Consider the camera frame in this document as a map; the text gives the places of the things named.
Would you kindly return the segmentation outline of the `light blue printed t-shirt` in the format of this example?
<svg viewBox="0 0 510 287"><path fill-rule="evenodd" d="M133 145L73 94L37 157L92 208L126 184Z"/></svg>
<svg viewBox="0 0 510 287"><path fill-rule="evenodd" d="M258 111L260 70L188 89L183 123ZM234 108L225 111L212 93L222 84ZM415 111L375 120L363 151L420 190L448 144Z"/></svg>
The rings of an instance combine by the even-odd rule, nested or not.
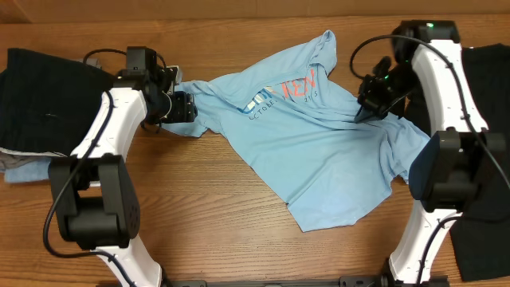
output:
<svg viewBox="0 0 510 287"><path fill-rule="evenodd" d="M353 225L390 196L394 178L408 176L429 137L395 115L356 123L356 98L328 77L336 62L326 31L239 73L183 82L197 117L165 129L224 136L302 231Z"/></svg>

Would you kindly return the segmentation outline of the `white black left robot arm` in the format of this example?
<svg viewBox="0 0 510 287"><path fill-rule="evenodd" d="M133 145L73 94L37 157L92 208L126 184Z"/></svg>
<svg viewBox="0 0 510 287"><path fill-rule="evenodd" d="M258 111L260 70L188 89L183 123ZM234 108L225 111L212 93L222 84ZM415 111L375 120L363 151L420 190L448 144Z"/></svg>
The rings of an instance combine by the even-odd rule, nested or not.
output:
<svg viewBox="0 0 510 287"><path fill-rule="evenodd" d="M137 128L192 123L198 110L193 95L175 91L179 67L144 46L131 46L124 55L126 67L103 92L87 135L69 157L49 165L53 203L42 241L51 255L65 257L50 244L55 220L61 237L81 249L73 258L101 258L120 286L169 286L139 236L140 205L125 159Z"/></svg>

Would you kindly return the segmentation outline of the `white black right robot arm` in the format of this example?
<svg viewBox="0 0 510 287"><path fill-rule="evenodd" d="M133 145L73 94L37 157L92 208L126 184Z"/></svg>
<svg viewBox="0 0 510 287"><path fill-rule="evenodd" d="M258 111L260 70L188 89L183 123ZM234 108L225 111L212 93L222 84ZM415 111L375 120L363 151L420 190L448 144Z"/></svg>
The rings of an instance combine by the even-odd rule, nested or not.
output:
<svg viewBox="0 0 510 287"><path fill-rule="evenodd" d="M412 162L409 188L413 209L403 236L372 276L343 276L342 286L446 286L431 266L451 226L483 187L501 173L506 149L477 110L461 60L452 21L409 20L388 35L394 54L362 77L355 121L402 114L412 96L422 96L430 118L430 140Z"/></svg>

